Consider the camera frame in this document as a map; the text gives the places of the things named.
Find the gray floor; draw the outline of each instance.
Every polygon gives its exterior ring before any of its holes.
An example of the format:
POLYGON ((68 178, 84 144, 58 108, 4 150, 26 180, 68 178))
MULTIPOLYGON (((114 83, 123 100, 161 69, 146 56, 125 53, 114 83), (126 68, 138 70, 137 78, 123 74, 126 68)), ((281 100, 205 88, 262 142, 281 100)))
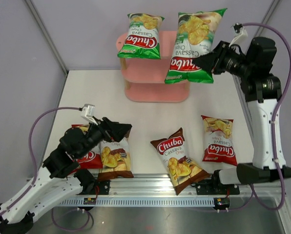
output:
MULTIPOLYGON (((232 207, 243 204, 240 198, 232 199, 232 207)), ((267 211, 256 201, 236 212, 217 214, 201 209, 210 208, 154 208, 154 207, 96 207, 91 213, 95 223, 83 234, 283 234, 278 212, 267 211)), ((58 223, 67 228, 77 228, 86 221, 86 215, 71 213, 60 219, 69 208, 56 208, 58 223)), ((47 213, 35 223, 31 234, 65 234, 51 224, 47 213)))

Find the white table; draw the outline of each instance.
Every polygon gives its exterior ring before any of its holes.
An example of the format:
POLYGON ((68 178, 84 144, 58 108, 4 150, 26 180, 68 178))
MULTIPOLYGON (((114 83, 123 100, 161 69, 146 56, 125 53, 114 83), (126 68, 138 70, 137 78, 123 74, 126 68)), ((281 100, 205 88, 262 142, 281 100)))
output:
MULTIPOLYGON (((214 84, 192 83, 189 98, 181 103, 141 103, 126 98, 120 70, 70 71, 60 107, 82 107, 90 103, 96 106, 95 117, 132 124, 129 145, 134 174, 167 173, 150 141, 168 137, 180 127, 184 129, 190 157, 212 173, 233 166, 202 162, 201 115, 234 119, 232 133, 237 162, 252 162, 253 157, 252 142, 232 76, 225 73, 214 76, 214 80, 214 84)), ((58 111, 44 158, 57 147, 71 124, 82 123, 85 120, 80 112, 58 111)))

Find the robotic arm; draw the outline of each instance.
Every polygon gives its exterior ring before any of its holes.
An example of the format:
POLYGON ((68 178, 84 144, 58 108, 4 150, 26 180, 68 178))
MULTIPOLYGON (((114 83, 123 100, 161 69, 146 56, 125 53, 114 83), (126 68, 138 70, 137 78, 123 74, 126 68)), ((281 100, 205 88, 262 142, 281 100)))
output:
MULTIPOLYGON (((234 29, 240 32, 244 28, 236 24, 234 29)), ((253 184, 279 179, 271 138, 271 116, 282 95, 279 78, 270 73, 276 51, 273 40, 256 37, 252 40, 246 55, 242 53, 240 46, 221 41, 211 53, 193 60, 195 65, 207 72, 217 75, 227 71, 238 76, 252 119, 253 162, 240 163, 236 168, 215 171, 213 179, 221 184, 253 184)), ((275 123, 277 162, 283 178, 290 178, 291 168, 286 166, 281 150, 279 110, 275 123)))
POLYGON ((13 198, 0 204, 0 213, 7 211, 0 217, 1 234, 27 233, 39 217, 60 202, 79 193, 89 194, 94 189, 96 180, 87 169, 78 170, 73 177, 68 177, 79 167, 76 159, 84 157, 102 140, 121 141, 132 126, 112 122, 106 117, 96 119, 93 110, 94 106, 89 104, 82 108, 82 117, 90 122, 88 131, 68 129, 58 147, 43 162, 35 184, 31 179, 13 198), (16 200, 18 202, 8 209, 16 200))

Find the perforated metal strip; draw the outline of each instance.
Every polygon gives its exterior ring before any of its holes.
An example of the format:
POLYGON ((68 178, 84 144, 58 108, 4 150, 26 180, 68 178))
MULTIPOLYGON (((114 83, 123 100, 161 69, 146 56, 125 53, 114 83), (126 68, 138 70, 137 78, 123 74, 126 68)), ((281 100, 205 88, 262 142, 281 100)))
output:
POLYGON ((130 198, 109 198, 99 197, 96 204, 84 203, 89 197, 73 197, 63 201, 59 206, 103 206, 103 207, 213 207, 213 198, 190 197, 190 198, 169 198, 169 197, 130 197, 130 198))

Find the bag of chips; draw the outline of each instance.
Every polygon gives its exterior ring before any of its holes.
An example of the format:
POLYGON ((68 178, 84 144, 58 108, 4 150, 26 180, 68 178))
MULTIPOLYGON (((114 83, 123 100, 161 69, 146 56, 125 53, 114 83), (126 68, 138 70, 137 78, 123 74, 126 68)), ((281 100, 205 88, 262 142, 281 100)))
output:
POLYGON ((216 29, 226 9, 194 14, 179 13, 176 42, 165 83, 173 84, 182 80, 213 83, 207 73, 192 63, 193 58, 211 51, 216 29))
POLYGON ((204 126, 204 162, 237 165, 232 144, 233 119, 202 116, 204 126))
MULTIPOLYGON (((88 131, 89 125, 72 124, 72 128, 80 128, 84 133, 88 131)), ((99 169, 102 168, 102 162, 100 158, 100 148, 97 145, 84 157, 76 160, 80 167, 74 170, 72 173, 79 169, 99 169)))
POLYGON ((101 142, 101 160, 103 167, 99 170, 98 181, 115 179, 119 176, 133 178, 130 171, 129 138, 130 131, 120 142, 101 142))
POLYGON ((129 31, 119 58, 160 59, 158 29, 164 20, 144 13, 129 14, 129 31))
POLYGON ((153 140, 151 144, 160 154, 177 195, 191 183, 209 177, 209 174, 188 156, 182 128, 169 138, 153 140))

